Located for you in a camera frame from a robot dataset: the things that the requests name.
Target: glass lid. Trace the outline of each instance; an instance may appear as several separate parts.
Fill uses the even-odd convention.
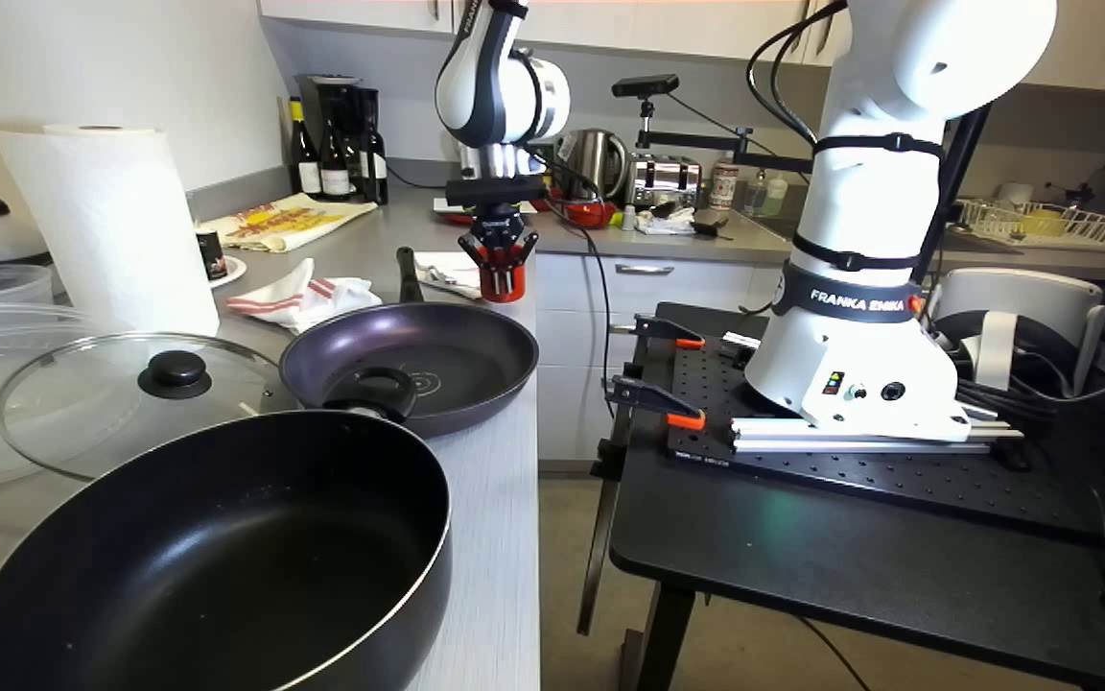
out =
[[[0,388],[6,445],[76,479],[196,431],[290,408],[270,358],[200,332],[76,336]]]

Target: black frying pan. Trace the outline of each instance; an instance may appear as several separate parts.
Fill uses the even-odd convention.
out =
[[[536,367],[536,336],[487,308],[420,301],[409,249],[400,249],[400,277],[400,308],[349,312],[289,340],[289,395],[304,408],[393,410],[414,433],[491,419]]]
[[[0,566],[0,691],[402,685],[450,593],[439,456],[299,410],[162,445]]]

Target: paper towel roll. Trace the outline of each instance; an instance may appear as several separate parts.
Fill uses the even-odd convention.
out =
[[[162,129],[0,129],[0,154],[79,317],[109,332],[220,331]]]

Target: kettle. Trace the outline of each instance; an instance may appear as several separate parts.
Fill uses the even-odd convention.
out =
[[[574,172],[574,191],[586,188],[622,200],[628,184],[628,150],[617,135],[592,126],[569,141],[569,168]]]

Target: black table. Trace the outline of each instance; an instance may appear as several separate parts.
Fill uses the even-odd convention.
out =
[[[680,301],[655,317],[735,324]],[[672,344],[642,344],[642,367],[666,383]],[[1067,447],[1105,447],[1105,427],[1083,431],[1091,440]],[[655,578],[642,691],[672,681],[697,592],[1105,685],[1103,542],[688,465],[666,452],[660,414],[634,414],[609,555]]]

